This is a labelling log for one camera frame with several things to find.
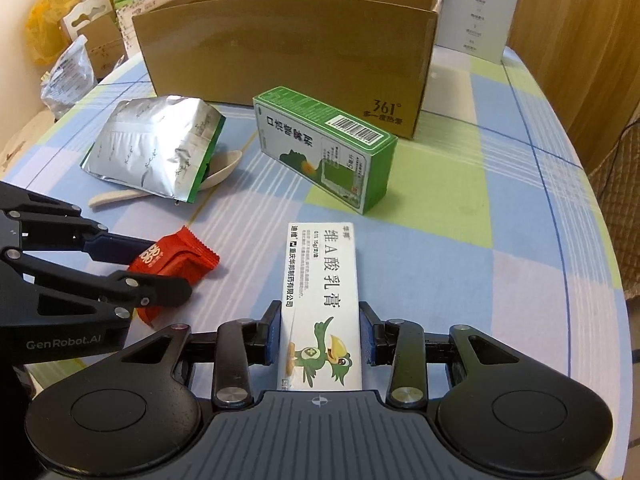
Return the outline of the red snack packet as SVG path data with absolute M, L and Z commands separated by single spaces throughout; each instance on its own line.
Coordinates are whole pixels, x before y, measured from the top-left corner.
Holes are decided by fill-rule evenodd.
M 220 257 L 186 226 L 146 248 L 128 266 L 130 272 L 184 278 L 191 286 L 216 269 Z

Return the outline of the white ointment box bird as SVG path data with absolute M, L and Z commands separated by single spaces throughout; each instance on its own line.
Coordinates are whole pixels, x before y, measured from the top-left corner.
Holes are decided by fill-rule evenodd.
M 356 244 L 350 222 L 288 225 L 278 388 L 362 388 Z

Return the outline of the silver foil pouch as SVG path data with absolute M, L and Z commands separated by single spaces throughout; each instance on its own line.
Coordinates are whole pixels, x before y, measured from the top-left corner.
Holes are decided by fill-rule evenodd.
M 197 98 L 122 101 L 80 166 L 103 181 L 192 203 L 225 121 Z

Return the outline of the green medicine box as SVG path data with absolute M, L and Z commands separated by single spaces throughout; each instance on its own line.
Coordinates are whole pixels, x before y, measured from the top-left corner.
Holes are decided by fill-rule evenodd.
M 360 214 L 386 195 L 396 136 L 282 86 L 253 104 L 264 154 Z

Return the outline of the clear plastic bag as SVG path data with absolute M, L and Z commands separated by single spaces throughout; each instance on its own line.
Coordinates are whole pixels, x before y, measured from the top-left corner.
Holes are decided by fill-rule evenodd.
M 98 83 L 86 48 L 87 38 L 78 36 L 41 78 L 40 100 L 61 119 Z

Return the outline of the yellow plastic bag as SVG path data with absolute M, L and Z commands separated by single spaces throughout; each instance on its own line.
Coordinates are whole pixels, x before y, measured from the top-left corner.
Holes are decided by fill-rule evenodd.
M 62 19 L 80 0 L 37 0 L 30 8 L 24 28 L 27 52 L 36 65 L 54 63 L 70 44 Z

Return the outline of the quilted brown chair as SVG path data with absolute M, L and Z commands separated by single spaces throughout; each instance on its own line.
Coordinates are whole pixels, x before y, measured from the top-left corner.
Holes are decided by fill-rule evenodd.
M 590 172 L 612 240 L 627 300 L 639 297 L 639 121 L 624 128 L 614 148 Z

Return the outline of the brown cardboard box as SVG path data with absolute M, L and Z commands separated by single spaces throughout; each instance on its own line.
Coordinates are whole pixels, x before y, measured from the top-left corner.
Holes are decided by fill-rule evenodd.
M 168 0 L 134 17 L 160 96 L 250 105 L 285 86 L 410 139 L 442 0 Z

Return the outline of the white paper box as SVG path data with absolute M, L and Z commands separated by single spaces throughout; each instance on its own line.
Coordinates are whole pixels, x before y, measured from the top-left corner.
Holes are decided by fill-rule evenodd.
M 436 44 L 500 64 L 517 3 L 518 0 L 442 0 Z

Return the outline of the brown curtain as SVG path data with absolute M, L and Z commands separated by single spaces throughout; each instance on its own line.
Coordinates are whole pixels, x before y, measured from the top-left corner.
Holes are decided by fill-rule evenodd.
M 518 0 L 508 44 L 599 166 L 639 106 L 639 0 Z

